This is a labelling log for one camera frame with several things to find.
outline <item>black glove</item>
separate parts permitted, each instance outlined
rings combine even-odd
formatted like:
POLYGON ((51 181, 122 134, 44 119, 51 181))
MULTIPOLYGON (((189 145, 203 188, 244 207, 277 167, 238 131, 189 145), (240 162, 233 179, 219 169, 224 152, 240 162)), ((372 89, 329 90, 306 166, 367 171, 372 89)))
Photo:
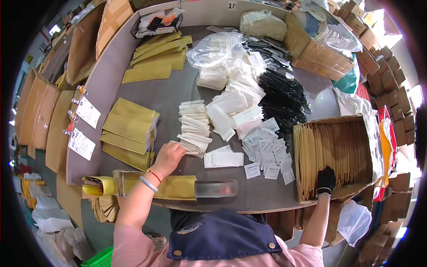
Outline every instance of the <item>black glove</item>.
POLYGON ((335 172, 329 166, 325 170, 317 173, 317 190, 316 194, 328 193, 332 195, 332 190, 335 187, 335 172))

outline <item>red string bracelet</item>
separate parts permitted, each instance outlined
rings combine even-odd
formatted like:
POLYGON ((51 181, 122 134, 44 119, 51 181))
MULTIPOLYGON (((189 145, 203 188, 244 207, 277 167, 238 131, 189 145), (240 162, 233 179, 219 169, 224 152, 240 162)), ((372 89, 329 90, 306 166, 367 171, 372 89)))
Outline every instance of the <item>red string bracelet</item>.
POLYGON ((147 172, 152 173, 157 178, 157 180, 159 180, 159 183, 161 183, 160 178, 152 170, 148 169, 147 172))

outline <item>pink shirt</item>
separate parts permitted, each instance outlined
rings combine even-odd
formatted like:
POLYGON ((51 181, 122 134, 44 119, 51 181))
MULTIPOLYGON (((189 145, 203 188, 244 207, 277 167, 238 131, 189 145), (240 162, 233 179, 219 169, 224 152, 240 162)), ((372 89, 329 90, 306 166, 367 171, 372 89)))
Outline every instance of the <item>pink shirt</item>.
MULTIPOLYGON (((285 242, 276 236, 283 254, 295 266, 323 266, 322 250, 319 247, 299 245, 288 249, 285 242)), ((167 258, 169 243, 156 250, 155 244, 142 231, 123 225, 114 231, 114 250, 111 267, 162 267, 172 259, 167 258)), ((180 267, 225 267, 225 266, 268 266, 279 267, 269 253, 232 260, 188 261, 181 260, 180 267)))

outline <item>pink sleeve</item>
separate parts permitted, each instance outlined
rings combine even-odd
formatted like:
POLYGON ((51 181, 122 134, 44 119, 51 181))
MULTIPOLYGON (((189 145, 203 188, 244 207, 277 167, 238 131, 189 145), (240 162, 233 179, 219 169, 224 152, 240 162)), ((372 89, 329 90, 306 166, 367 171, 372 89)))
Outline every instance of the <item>pink sleeve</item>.
POLYGON ((142 233, 142 230, 128 225, 114 230, 111 267, 151 266, 154 260, 163 253, 163 249, 156 251, 155 244, 142 233))
POLYGON ((285 242, 276 236, 277 242, 283 249, 283 254, 291 261, 294 266, 302 267, 323 267, 323 252, 322 249, 310 245, 298 245, 291 249, 285 242))

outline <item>black wire basket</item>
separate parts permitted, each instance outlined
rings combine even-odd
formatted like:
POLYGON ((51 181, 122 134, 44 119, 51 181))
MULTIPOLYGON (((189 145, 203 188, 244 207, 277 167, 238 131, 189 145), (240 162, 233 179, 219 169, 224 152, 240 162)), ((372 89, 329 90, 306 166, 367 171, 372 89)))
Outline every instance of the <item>black wire basket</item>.
MULTIPOLYGON (((165 10, 164 13, 165 15, 168 15, 171 11, 172 9, 168 9, 168 10, 165 10)), ((150 15, 151 14, 144 15, 141 18, 150 16, 150 15)), ((159 35, 162 33, 177 32, 179 26, 181 25, 182 18, 183 17, 181 13, 178 16, 176 16, 176 18, 170 23, 170 25, 166 25, 165 23, 158 23, 153 25, 150 24, 148 27, 143 27, 143 28, 138 28, 139 23, 141 22, 141 19, 139 19, 133 25, 131 29, 131 34, 135 39, 140 39, 148 35, 159 35)))

